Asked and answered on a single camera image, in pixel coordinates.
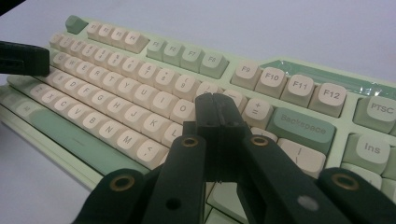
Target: white table surface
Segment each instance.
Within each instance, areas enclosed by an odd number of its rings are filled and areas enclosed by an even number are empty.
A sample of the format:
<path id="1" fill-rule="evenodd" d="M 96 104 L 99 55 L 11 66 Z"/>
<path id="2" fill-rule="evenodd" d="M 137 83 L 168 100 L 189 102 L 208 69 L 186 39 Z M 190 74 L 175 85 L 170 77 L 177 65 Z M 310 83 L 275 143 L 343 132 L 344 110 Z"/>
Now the white table surface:
<path id="1" fill-rule="evenodd" d="M 256 61 L 288 56 L 395 82 L 395 9 L 391 0 L 27 0 L 0 17 L 0 40 L 45 46 L 78 15 Z M 0 223 L 70 223 L 88 194 L 0 123 Z"/>

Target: space bar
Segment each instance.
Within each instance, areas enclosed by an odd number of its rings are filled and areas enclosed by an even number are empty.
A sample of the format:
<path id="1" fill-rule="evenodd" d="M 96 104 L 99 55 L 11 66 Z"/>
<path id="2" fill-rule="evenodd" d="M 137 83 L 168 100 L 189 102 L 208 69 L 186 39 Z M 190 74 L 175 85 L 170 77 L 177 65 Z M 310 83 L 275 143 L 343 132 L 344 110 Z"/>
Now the space bar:
<path id="1" fill-rule="evenodd" d="M 143 174 L 149 171 L 141 164 L 124 156 L 113 147 L 50 110 L 33 113 L 31 121 L 40 132 L 66 148 L 102 175 L 107 175 L 121 168 L 134 169 Z"/>

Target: mechanical keyboard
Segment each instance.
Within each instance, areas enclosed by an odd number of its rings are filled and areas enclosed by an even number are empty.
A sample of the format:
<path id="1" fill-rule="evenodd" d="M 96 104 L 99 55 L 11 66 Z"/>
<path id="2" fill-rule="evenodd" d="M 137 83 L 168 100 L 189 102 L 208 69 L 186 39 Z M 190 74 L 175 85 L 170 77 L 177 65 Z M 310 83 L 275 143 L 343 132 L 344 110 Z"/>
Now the mechanical keyboard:
<path id="1" fill-rule="evenodd" d="M 0 119 L 93 189 L 166 160 L 194 98 L 233 98 L 255 134 L 313 178 L 343 167 L 396 203 L 396 83 L 289 58 L 254 62 L 70 16 L 49 36 L 47 77 L 8 76 Z M 235 183 L 206 184 L 206 223 L 247 223 Z"/>

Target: brass insert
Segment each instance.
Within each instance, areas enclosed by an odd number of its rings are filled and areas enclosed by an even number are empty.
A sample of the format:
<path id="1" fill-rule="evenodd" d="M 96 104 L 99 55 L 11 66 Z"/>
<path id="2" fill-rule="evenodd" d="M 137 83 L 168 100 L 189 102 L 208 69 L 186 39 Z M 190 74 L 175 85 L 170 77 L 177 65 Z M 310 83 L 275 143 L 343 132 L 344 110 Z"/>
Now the brass insert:
<path id="1" fill-rule="evenodd" d="M 183 147 L 195 147 L 196 145 L 198 145 L 198 140 L 196 138 L 193 137 L 188 137 L 183 139 Z"/>
<path id="2" fill-rule="evenodd" d="M 334 174 L 332 175 L 332 182 L 338 187 L 348 190 L 359 189 L 359 183 L 350 175 L 345 174 Z"/>
<path id="3" fill-rule="evenodd" d="M 118 175 L 110 182 L 110 188 L 114 191 L 125 191 L 134 185 L 134 177 L 131 175 Z"/>
<path id="4" fill-rule="evenodd" d="M 259 147 L 265 147 L 268 145 L 268 140 L 261 136 L 253 136 L 250 138 L 251 143 Z"/>

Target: function key row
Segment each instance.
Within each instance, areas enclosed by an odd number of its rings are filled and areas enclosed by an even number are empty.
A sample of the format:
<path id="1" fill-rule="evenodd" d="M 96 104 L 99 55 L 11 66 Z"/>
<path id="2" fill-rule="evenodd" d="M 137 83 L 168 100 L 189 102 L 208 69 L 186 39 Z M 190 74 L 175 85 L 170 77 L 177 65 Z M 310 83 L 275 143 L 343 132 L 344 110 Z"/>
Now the function key row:
<path id="1" fill-rule="evenodd" d="M 150 40 L 147 56 L 215 79 L 221 78 L 229 64 L 220 53 L 204 52 L 196 47 L 185 47 L 161 38 Z"/>
<path id="2" fill-rule="evenodd" d="M 278 68 L 261 69 L 257 63 L 247 61 L 235 69 L 231 83 L 335 118 L 340 116 L 347 98 L 347 90 L 342 86 L 332 83 L 316 86 L 311 77 L 288 78 Z"/>
<path id="3" fill-rule="evenodd" d="M 146 36 L 138 32 L 127 31 L 126 29 L 99 21 L 91 21 L 88 24 L 87 35 L 89 39 L 133 53 L 140 53 L 149 42 Z"/>

